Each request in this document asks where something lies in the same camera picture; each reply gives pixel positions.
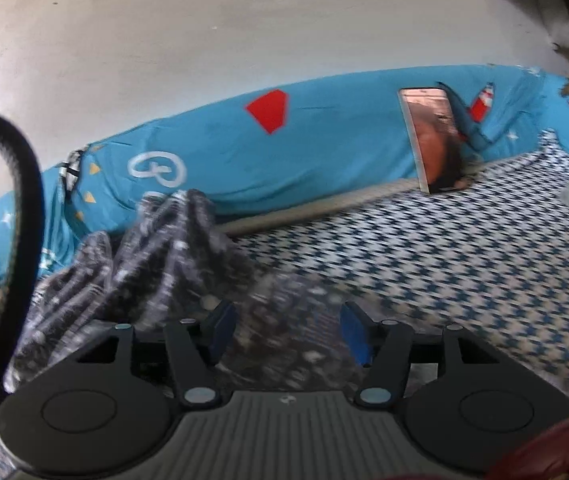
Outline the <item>grey patterned fleece jacket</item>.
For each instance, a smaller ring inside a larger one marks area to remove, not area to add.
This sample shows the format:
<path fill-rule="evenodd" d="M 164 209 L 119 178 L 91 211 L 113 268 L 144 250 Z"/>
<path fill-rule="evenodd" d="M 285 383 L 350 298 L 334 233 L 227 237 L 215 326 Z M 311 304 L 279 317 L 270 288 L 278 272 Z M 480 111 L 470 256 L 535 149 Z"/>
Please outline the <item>grey patterned fleece jacket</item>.
<path fill-rule="evenodd" d="M 219 385 L 350 392 L 365 374 L 340 334 L 350 299 L 343 285 L 253 260 L 216 228 L 200 192 L 149 197 L 124 234 L 86 236 L 69 266 L 38 283 L 4 388 L 19 389 L 116 324 L 151 334 L 203 320 L 227 300 L 238 322 Z"/>

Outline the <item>houndstooth bed blanket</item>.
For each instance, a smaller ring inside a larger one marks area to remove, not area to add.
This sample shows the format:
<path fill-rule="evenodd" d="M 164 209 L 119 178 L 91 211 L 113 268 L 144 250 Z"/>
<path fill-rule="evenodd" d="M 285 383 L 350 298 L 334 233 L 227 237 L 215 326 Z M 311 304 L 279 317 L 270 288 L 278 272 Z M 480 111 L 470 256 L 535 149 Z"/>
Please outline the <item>houndstooth bed blanket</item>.
<path fill-rule="evenodd" d="M 222 359 L 222 403 L 175 406 L 132 374 L 127 323 L 8 391 L 30 278 L 0 373 L 0 479 L 485 479 L 569 418 L 568 182 L 547 134 L 463 191 L 344 195 L 222 225 L 213 212 L 263 266 L 343 285 L 373 321 L 441 330 L 442 361 L 411 365 L 397 406 L 353 403 L 365 367 L 350 392 L 241 390 L 219 385 Z"/>

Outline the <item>red glossy object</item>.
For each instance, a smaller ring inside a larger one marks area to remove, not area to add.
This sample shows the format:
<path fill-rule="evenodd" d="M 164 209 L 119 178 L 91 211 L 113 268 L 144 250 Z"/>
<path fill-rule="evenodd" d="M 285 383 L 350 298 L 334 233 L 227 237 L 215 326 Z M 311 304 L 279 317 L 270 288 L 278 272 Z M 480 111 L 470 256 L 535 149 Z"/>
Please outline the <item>red glossy object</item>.
<path fill-rule="evenodd" d="M 569 479 L 569 418 L 501 456 L 485 479 Z"/>

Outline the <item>blue patterned bed bolster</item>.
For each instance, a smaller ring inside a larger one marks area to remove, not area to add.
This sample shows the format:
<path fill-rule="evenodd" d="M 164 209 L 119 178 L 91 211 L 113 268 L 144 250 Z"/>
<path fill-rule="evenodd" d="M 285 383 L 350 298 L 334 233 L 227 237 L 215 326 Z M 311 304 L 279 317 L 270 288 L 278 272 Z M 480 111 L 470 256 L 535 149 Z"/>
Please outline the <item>blue patterned bed bolster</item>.
<path fill-rule="evenodd" d="M 229 221 L 414 177 L 399 93 L 444 89 L 475 162 L 534 151 L 554 131 L 569 153 L 562 77 L 536 67 L 375 70 L 286 84 L 158 118 L 94 141 L 42 174 L 38 272 L 68 266 L 80 241 L 122 232 L 148 193 L 196 188 Z"/>

